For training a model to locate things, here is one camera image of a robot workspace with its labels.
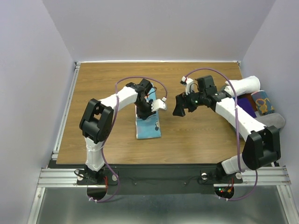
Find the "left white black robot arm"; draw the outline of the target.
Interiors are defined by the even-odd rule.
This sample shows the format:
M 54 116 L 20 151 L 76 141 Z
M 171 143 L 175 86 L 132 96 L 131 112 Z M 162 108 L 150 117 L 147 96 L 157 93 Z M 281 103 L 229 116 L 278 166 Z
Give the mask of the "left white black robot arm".
M 146 99 L 152 83 L 142 79 L 139 84 L 128 83 L 119 92 L 101 99 L 91 99 L 86 106 L 79 124 L 79 128 L 85 138 L 87 157 L 85 162 L 85 174 L 81 177 L 98 184 L 104 180 L 105 165 L 102 149 L 114 126 L 117 112 L 134 104 L 137 118 L 146 120 L 156 114 L 152 111 L 152 99 Z

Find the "blue polka dot towel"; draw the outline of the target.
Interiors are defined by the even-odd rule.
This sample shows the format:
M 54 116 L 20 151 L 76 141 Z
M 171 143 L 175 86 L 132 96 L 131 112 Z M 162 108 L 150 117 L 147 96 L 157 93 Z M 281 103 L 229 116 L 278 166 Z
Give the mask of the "blue polka dot towel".
M 139 85 L 142 87 L 142 93 L 137 99 L 156 100 L 156 88 L 148 80 L 143 79 Z M 136 138 L 138 140 L 160 138 L 162 136 L 159 123 L 159 114 L 149 116 L 147 119 L 139 119 L 135 113 Z

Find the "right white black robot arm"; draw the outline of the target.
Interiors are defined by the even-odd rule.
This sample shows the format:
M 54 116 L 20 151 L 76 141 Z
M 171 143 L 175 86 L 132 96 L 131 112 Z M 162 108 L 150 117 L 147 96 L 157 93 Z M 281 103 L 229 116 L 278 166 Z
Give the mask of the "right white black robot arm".
M 182 77 L 185 91 L 176 96 L 174 116 L 185 116 L 185 109 L 193 112 L 198 106 L 207 106 L 228 121 L 245 141 L 244 149 L 230 159 L 217 163 L 215 177 L 226 182 L 239 171 L 257 170 L 281 158 L 279 130 L 266 126 L 235 104 L 237 96 L 260 89 L 256 76 L 230 80 L 218 91 L 212 76 L 193 80 Z

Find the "yellow and blue cartoon towel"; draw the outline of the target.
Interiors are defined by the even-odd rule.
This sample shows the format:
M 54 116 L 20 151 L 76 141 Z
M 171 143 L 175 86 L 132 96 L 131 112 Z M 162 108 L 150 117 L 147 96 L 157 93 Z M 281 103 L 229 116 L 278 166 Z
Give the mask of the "yellow and blue cartoon towel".
M 272 114 L 275 112 L 275 109 L 265 91 L 256 91 L 251 94 L 251 97 L 255 102 L 257 111 L 261 116 Z

